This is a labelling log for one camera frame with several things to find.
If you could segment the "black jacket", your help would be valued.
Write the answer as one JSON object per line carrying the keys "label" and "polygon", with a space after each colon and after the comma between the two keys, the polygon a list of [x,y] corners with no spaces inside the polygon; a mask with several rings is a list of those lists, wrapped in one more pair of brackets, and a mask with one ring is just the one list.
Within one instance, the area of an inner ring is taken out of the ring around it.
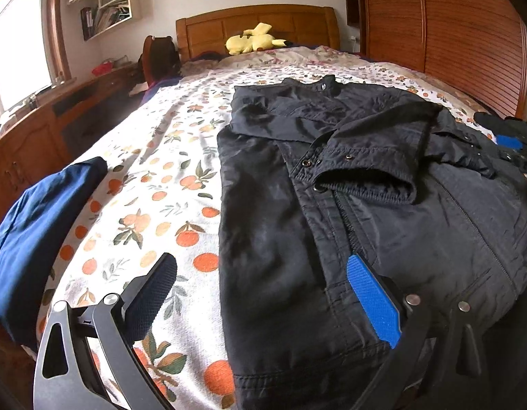
{"label": "black jacket", "polygon": [[223,334],[242,409],[348,409],[390,345],[348,279],[357,256],[416,294],[438,335],[464,301],[495,389],[527,365],[499,322],[527,291],[527,178],[483,133],[404,90],[238,86],[217,136]]}

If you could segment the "black garment at right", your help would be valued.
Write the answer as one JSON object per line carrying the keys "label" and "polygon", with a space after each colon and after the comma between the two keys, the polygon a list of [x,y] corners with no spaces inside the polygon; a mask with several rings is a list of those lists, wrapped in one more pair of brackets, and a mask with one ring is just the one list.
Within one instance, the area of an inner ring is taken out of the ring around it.
{"label": "black garment at right", "polygon": [[527,123],[520,119],[512,117],[502,119],[490,113],[475,112],[474,121],[480,126],[490,129],[496,136],[514,137],[527,145]]}

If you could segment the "blue folded garment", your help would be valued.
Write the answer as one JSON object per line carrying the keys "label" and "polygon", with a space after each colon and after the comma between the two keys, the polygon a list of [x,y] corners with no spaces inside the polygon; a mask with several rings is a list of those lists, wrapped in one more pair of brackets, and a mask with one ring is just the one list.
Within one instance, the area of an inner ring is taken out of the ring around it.
{"label": "blue folded garment", "polygon": [[97,156],[26,189],[0,223],[0,324],[14,342],[37,348],[47,277],[85,203],[108,173]]}

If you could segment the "wooden louvred wardrobe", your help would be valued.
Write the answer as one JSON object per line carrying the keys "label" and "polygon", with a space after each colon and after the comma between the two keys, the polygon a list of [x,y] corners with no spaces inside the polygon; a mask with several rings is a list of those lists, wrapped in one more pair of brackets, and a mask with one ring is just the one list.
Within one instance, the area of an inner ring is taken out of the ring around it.
{"label": "wooden louvred wardrobe", "polygon": [[527,23],[509,0],[346,0],[361,55],[527,121]]}

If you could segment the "orange-print white bedsheet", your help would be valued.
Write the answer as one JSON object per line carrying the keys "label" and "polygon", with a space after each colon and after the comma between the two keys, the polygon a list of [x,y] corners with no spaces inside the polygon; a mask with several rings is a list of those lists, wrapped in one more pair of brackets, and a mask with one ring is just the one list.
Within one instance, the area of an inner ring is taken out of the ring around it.
{"label": "orange-print white bedsheet", "polygon": [[178,264],[177,280],[136,354],[175,408],[234,408],[219,301],[216,137],[230,119],[236,86],[286,78],[310,83],[327,75],[409,91],[442,104],[466,125],[480,108],[451,87],[400,66],[272,65],[182,77],[86,151],[86,158],[103,158],[109,171],[59,249],[37,330],[45,329],[57,301],[95,304],[107,293],[123,291],[169,253]]}

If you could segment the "floral beige quilt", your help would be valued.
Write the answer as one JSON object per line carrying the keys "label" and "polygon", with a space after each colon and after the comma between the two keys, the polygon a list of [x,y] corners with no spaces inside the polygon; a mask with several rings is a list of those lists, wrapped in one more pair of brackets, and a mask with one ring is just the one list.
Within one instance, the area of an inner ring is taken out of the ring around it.
{"label": "floral beige quilt", "polygon": [[247,69],[279,66],[338,65],[342,68],[359,68],[376,65],[378,68],[397,69],[399,66],[388,62],[372,62],[355,54],[341,52],[328,46],[310,49],[296,46],[252,52],[222,59],[190,60],[180,69],[182,77],[194,76],[213,69]]}

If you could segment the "wooden desk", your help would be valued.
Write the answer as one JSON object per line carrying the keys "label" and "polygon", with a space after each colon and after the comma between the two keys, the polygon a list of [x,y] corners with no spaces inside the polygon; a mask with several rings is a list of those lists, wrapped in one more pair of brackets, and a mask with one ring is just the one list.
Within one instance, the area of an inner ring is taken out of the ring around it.
{"label": "wooden desk", "polygon": [[73,85],[28,113],[0,137],[0,222],[29,187],[60,171],[139,103],[128,93],[135,64]]}

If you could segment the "yellow plush toy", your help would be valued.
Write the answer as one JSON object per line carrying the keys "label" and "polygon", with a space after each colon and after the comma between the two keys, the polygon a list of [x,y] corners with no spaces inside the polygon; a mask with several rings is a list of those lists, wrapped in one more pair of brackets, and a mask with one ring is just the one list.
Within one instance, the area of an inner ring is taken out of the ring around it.
{"label": "yellow plush toy", "polygon": [[275,39],[270,31],[272,26],[260,22],[254,29],[245,30],[240,35],[231,36],[225,43],[225,49],[230,56],[238,56],[251,52],[266,51],[287,46],[284,39]]}

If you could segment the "red bowl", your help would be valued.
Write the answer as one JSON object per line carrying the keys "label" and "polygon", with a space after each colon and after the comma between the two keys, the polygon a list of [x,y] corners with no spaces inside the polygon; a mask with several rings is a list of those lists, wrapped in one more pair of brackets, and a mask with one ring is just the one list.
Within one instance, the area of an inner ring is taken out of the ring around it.
{"label": "red bowl", "polygon": [[113,63],[111,61],[105,61],[94,67],[91,73],[94,77],[100,77],[113,71]]}

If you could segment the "window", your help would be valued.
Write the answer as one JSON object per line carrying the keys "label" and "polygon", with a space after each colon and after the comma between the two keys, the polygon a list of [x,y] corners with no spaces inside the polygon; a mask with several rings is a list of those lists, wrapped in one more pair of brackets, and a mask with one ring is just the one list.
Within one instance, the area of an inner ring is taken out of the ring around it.
{"label": "window", "polygon": [[59,0],[0,0],[0,116],[69,78]]}

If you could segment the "dark chair with bag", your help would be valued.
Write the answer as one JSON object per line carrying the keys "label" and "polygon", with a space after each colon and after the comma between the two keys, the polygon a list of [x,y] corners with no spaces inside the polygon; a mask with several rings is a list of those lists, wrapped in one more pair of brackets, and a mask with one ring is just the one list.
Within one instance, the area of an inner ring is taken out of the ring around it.
{"label": "dark chair with bag", "polygon": [[182,65],[172,37],[153,35],[146,37],[138,64],[149,87],[179,76]]}

